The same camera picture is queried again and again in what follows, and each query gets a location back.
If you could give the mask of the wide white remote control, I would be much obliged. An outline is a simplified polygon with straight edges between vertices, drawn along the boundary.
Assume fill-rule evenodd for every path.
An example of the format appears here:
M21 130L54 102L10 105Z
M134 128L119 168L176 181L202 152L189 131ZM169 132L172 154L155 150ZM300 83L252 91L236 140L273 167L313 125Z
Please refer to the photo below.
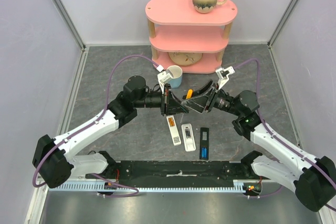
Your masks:
M195 151L196 145L195 145L192 125L190 123L182 124L181 129L182 129L182 136L183 136L185 151L186 152Z

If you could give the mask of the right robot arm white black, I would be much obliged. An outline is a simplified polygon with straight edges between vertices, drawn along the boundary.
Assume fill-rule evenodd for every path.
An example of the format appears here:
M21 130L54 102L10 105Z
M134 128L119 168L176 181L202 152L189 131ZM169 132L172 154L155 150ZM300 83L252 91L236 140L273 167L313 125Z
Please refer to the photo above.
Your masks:
M232 97L209 81L201 89L183 97L183 105L198 112L213 108L233 114L232 124L238 135L262 147L275 161L258 154L241 164L240 172L248 179L256 175L269 178L288 188L309 210L318 212L335 197L335 164L326 156L317 158L292 144L270 127L259 115L255 92L244 90Z

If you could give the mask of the orange handled screwdriver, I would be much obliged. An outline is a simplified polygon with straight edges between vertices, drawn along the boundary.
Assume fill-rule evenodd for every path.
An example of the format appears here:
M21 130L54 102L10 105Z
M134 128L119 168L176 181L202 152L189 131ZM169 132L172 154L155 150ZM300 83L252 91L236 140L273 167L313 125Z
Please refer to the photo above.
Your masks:
M189 89L187 94L186 94L186 99L190 99L193 95L193 90L192 89Z

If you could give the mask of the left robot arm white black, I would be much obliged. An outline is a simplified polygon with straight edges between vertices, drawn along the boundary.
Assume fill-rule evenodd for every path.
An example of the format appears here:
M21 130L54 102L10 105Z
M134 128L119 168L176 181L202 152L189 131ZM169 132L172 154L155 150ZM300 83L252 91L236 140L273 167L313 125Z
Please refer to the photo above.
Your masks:
M38 140L32 161L36 169L33 178L41 176L49 188L62 185L74 174L96 173L111 178L115 165L108 161L106 154L98 153L92 158L75 156L95 140L133 120L138 108L159 108L162 115L168 116L189 112L168 83L161 90L152 91L142 76L132 76L96 116L67 133L54 138L44 135Z

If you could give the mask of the slim white remote control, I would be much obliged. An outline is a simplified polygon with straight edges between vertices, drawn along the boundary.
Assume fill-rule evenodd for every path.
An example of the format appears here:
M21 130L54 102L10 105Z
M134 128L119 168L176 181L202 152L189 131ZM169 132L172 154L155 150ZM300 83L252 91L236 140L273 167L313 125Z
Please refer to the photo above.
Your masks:
M173 118L174 119L175 125L173 127L170 127L168 118ZM181 138L180 138L180 135L179 135L179 131L177 129L177 125L176 125L176 121L175 121L174 116L169 115L169 116L166 117L166 120L167 120L167 124L168 124L168 127L169 127L170 135L171 135L171 138L172 138L172 141L173 141L173 145L174 146L181 145L182 141L181 141Z

